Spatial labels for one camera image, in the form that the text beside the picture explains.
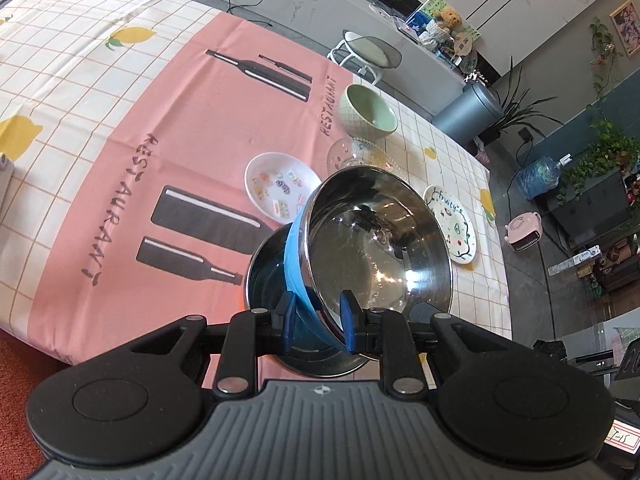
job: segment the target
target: white oval plate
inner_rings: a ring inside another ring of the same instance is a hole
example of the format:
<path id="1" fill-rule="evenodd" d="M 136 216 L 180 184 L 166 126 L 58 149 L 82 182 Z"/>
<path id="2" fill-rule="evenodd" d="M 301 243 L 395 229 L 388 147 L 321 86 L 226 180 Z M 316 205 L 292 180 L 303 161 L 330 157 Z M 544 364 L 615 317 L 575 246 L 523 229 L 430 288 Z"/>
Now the white oval plate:
<path id="1" fill-rule="evenodd" d="M 476 231 L 460 200 L 440 186 L 429 186 L 423 198 L 442 230 L 451 261 L 471 263 L 476 256 Z"/>
<path id="2" fill-rule="evenodd" d="M 286 153 L 262 153 L 244 170 L 244 188 L 251 202 L 281 224 L 293 222 L 320 183 L 310 167 Z"/>

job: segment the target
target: blue wall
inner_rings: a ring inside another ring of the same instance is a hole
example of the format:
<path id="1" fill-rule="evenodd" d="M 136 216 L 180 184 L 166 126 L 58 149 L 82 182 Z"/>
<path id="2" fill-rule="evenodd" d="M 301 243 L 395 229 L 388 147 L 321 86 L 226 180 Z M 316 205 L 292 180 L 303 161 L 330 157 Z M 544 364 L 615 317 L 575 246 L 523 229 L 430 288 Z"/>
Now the blue wall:
<path id="1" fill-rule="evenodd" d="M 597 102 L 609 121 L 630 137 L 640 140 L 640 70 L 636 70 L 623 82 L 610 91 L 604 102 Z M 590 125 L 593 122 L 595 110 L 583 110 L 564 126 L 560 126 L 546 139 L 541 140 L 531 150 L 528 162 L 548 155 L 554 160 L 560 160 L 567 153 L 575 155 L 582 152 L 590 142 L 598 137 L 597 132 Z M 522 162 L 526 150 L 519 159 Z"/>

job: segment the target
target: pink tablecloth section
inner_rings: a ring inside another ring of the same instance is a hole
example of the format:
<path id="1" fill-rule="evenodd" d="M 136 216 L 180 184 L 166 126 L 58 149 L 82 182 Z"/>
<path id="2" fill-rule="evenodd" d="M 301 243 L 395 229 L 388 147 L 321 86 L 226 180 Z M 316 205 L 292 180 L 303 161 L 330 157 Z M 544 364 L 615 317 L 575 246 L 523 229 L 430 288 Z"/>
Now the pink tablecloth section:
<path id="1" fill-rule="evenodd" d="M 207 49 L 268 64 L 262 54 L 306 73 L 313 79 L 308 102 L 248 77 Z M 250 203 L 245 166 L 259 153 L 285 152 L 326 177 L 326 153 L 344 136 L 330 108 L 352 79 L 302 46 L 217 15 L 154 79 L 93 164 L 47 260 L 28 340 L 77 363 L 186 314 L 228 321 L 242 309 L 241 286 L 160 270 L 140 256 L 142 240 L 152 240 L 152 250 L 169 246 L 178 257 L 196 255 L 244 274 L 247 240 L 277 227 Z M 152 218 L 167 204 L 195 204 L 213 214 L 231 209 L 231 217 L 244 219 L 238 232 L 226 233 L 232 240 L 226 243 L 238 246 L 224 248 L 184 234 L 192 226 L 167 227 Z"/>

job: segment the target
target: gray tile floor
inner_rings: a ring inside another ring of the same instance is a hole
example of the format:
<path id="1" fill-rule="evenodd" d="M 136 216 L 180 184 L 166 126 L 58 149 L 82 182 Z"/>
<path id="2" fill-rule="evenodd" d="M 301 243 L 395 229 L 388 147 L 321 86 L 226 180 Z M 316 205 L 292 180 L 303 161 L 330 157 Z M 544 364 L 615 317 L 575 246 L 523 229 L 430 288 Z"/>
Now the gray tile floor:
<path id="1" fill-rule="evenodd" d="M 228 2 L 223 0 L 194 1 L 221 10 L 226 10 L 228 7 Z M 319 44 L 288 27 L 268 20 L 255 10 L 259 10 L 259 7 L 254 10 L 240 7 L 234 9 L 233 13 L 246 20 L 255 20 L 258 25 L 268 27 L 273 32 L 322 56 L 326 56 L 329 52 L 330 46 Z M 425 110 L 405 95 L 384 82 L 379 86 L 427 120 L 431 119 Z M 507 224 L 510 220 L 508 196 L 511 199 L 513 217 L 525 211 L 536 210 L 536 207 L 525 200 L 515 186 L 512 186 L 507 194 L 510 181 L 518 168 L 513 157 L 500 146 L 489 146 L 487 152 L 491 159 L 490 189 L 497 215 L 496 222 L 500 234 L 503 234 L 504 229 L 500 226 Z M 545 229 L 553 235 L 552 226 L 546 219 L 544 223 Z M 521 253 L 515 253 L 503 241 L 502 252 L 509 284 L 514 340 L 530 346 L 536 339 L 551 340 L 596 323 L 590 292 L 583 282 L 577 279 L 574 272 L 567 271 L 549 277 L 548 281 L 545 279 L 547 267 L 566 259 L 566 255 L 562 254 L 548 238 L 543 237 L 538 245 Z"/>

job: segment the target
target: tablecloth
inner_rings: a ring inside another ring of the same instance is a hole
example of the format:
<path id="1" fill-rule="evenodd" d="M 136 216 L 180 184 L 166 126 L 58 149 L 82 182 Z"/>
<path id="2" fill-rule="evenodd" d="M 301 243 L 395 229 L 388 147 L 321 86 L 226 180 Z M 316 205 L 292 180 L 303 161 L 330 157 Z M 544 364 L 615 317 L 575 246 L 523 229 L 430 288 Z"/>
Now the tablecloth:
<path id="1" fill-rule="evenodd" d="M 0 150 L 17 167 L 0 211 L 0 326 L 77 363 L 185 314 L 227 321 L 237 283 L 185 277 L 145 248 L 244 274 L 277 227 L 249 202 L 247 162 L 280 151 L 326 177 L 345 135 L 336 99 L 360 78 L 189 0 L 14 0 L 0 18 Z M 247 77 L 260 54 L 312 83 Z M 384 148 L 410 185 L 444 185 L 473 211 L 479 254 L 454 267 L 452 313 L 510 337 L 488 171 L 381 95 L 401 121 Z M 193 208 L 239 221 L 241 236 L 213 240 L 181 216 Z M 289 374 L 266 358 L 260 373 Z"/>

